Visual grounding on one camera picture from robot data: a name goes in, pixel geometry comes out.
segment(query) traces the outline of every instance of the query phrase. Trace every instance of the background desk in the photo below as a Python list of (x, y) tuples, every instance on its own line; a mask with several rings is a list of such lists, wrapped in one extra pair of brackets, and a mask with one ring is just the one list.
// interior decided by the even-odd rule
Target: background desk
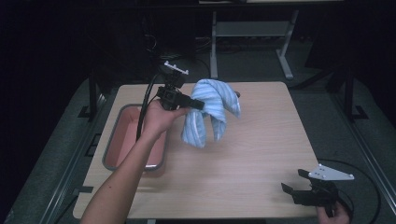
[[(206, 124), (205, 148), (180, 139), (184, 119), (169, 132), (164, 174), (144, 175), (129, 218), (252, 218), (313, 216), (313, 207), (295, 205), (281, 182), (310, 189), (297, 169), (316, 167), (310, 146), (286, 86), (281, 82), (230, 83), (241, 93), (241, 119), (227, 116), (227, 129), (213, 141)], [(181, 89), (190, 94), (193, 84)], [(146, 85), (122, 86), (110, 111), (74, 216), (81, 218), (92, 195), (111, 174), (102, 164), (107, 141), (120, 109), (143, 101)]]

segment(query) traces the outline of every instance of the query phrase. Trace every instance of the black cable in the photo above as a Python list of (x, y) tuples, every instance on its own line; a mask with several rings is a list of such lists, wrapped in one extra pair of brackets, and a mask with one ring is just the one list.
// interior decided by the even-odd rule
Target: black cable
[(379, 211), (381, 210), (381, 194), (379, 193), (378, 186), (376, 185), (376, 183), (374, 182), (374, 180), (373, 180), (370, 176), (368, 176), (361, 168), (359, 168), (359, 167), (357, 167), (357, 166), (355, 166), (355, 165), (352, 165), (352, 164), (350, 164), (350, 163), (348, 163), (348, 162), (345, 162), (345, 161), (338, 161), (338, 160), (330, 160), (330, 159), (320, 159), (320, 158), (318, 158), (318, 161), (332, 161), (332, 162), (338, 162), (338, 163), (344, 164), (344, 165), (346, 165), (346, 166), (353, 167), (353, 168), (355, 168), (356, 170), (358, 170), (359, 172), (361, 172), (364, 176), (366, 176), (367, 179), (370, 180), (370, 182), (372, 183), (372, 185), (373, 185), (373, 187), (374, 187), (374, 189), (375, 189), (375, 193), (376, 193), (376, 198), (377, 198), (378, 204), (377, 204), (377, 206), (376, 206), (375, 214), (374, 214), (373, 218), (370, 220), (369, 224), (375, 223), (376, 219), (377, 219), (378, 216), (379, 216)]
[(78, 196), (73, 198), (73, 200), (66, 206), (66, 208), (62, 211), (62, 213), (58, 216), (58, 218), (56, 218), (54, 224), (59, 223), (61, 218), (64, 216), (64, 214), (67, 212), (67, 210), (69, 210), (70, 206), (72, 206), (73, 202), (75, 202), (77, 198), (78, 198)]
[(158, 77), (158, 73), (152, 78), (150, 83), (148, 84), (148, 88), (146, 89), (145, 98), (143, 100), (142, 109), (140, 110), (139, 121), (137, 123), (137, 130), (136, 130), (136, 141), (140, 138), (140, 134), (142, 133), (143, 127), (143, 120), (145, 118), (147, 109), (149, 107), (149, 96), (151, 94), (152, 86), (155, 83), (155, 79)]

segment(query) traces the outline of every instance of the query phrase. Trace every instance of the blue and white towel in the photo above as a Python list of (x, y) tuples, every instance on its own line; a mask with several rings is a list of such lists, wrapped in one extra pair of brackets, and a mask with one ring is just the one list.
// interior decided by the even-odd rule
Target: blue and white towel
[(211, 118), (215, 141), (219, 141), (226, 128), (225, 110), (240, 118), (241, 108), (233, 89), (224, 82), (213, 79), (199, 80), (191, 94), (191, 99), (205, 102), (203, 110), (191, 109), (186, 115), (181, 138), (194, 147), (204, 147), (206, 130), (204, 118)]

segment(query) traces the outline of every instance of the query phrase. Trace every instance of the white triangular mount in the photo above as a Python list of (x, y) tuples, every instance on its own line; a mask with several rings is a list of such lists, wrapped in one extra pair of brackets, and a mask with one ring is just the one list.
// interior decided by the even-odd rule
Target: white triangular mount
[(349, 175), (330, 167), (319, 164), (315, 170), (309, 172), (309, 177), (321, 180), (353, 180), (355, 176)]

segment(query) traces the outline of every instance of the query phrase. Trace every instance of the folded towel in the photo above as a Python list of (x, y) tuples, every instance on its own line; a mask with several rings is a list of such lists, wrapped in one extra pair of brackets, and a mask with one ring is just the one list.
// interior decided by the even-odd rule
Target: folded towel
[(192, 109), (184, 121), (181, 138), (194, 147), (205, 146), (204, 118), (207, 115), (211, 118), (215, 141), (219, 141), (225, 132), (227, 121), (224, 108), (240, 118), (241, 108), (238, 97), (227, 83), (213, 79), (201, 79), (195, 84), (191, 99), (205, 103), (204, 109)]

